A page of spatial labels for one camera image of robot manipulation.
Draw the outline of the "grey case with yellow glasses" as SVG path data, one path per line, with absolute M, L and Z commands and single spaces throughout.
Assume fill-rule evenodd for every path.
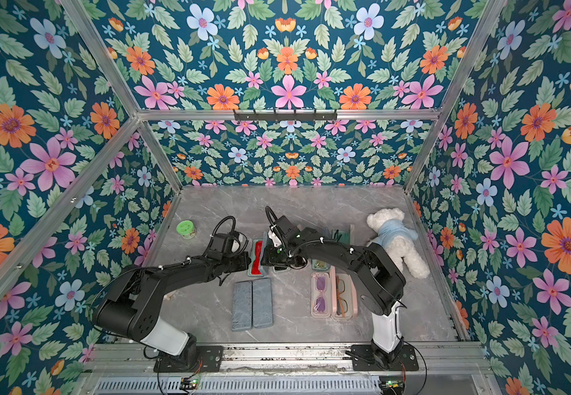
M 252 324 L 254 329 L 265 329 L 273 325 L 272 280 L 268 277 L 253 281 Z

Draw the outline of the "grey case with white glasses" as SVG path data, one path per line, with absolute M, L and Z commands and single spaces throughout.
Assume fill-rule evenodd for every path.
M 231 329 L 244 332 L 253 325 L 253 286 L 251 281 L 236 282 L 232 297 Z

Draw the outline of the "grey case with red glasses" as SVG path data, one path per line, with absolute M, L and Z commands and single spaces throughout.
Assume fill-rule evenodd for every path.
M 248 267 L 247 274 L 249 277 L 265 277 L 267 276 L 267 268 L 262 266 L 264 241 L 261 239 L 254 240 L 250 251 L 251 262 Z

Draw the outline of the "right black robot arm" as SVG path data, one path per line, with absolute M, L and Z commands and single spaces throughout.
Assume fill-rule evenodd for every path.
M 406 278 L 381 245 L 354 246 L 325 237 L 319 230 L 302 230 L 287 217 L 265 207 L 269 231 L 262 263 L 278 268 L 303 268 L 316 259 L 348 274 L 356 294 L 374 319 L 374 350 L 391 355 L 402 345 L 399 307 Z

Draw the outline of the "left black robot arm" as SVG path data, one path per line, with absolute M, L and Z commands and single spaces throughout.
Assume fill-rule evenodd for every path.
M 248 244 L 249 239 L 236 230 L 236 219 L 227 216 L 211 232 L 202 254 L 165 266 L 132 265 L 122 270 L 96 308 L 93 324 L 169 356 L 187 353 L 194 337 L 160 316 L 165 296 L 245 271 L 251 262 Z

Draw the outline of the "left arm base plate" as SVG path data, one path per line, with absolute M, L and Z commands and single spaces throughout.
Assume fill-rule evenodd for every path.
M 214 373 L 219 372 L 223 361 L 222 346 L 191 346 L 180 355 L 163 353 L 155 362 L 155 373 Z

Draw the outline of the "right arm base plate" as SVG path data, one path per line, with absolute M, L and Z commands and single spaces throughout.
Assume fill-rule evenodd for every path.
M 420 369 L 417 350 L 405 343 L 390 353 L 382 351 L 372 343 L 354 344 L 346 355 L 351 358 L 354 371 L 414 372 Z

